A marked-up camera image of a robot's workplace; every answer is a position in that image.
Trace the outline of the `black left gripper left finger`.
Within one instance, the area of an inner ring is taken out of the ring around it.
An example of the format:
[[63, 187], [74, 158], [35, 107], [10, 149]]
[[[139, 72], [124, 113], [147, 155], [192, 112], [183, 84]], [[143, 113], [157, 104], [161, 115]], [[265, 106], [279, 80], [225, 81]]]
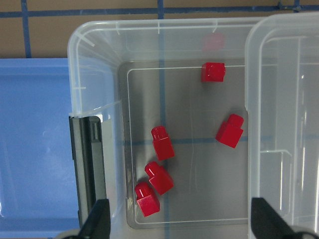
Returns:
[[111, 233], [110, 204], [108, 199], [98, 200], [82, 226], [80, 239], [109, 239]]

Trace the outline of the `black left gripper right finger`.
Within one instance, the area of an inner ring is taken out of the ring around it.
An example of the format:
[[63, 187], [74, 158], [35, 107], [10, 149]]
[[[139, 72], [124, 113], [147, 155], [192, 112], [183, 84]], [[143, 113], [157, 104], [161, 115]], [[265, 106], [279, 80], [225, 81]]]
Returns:
[[256, 239], [293, 239], [295, 232], [264, 198], [251, 200], [251, 231]]

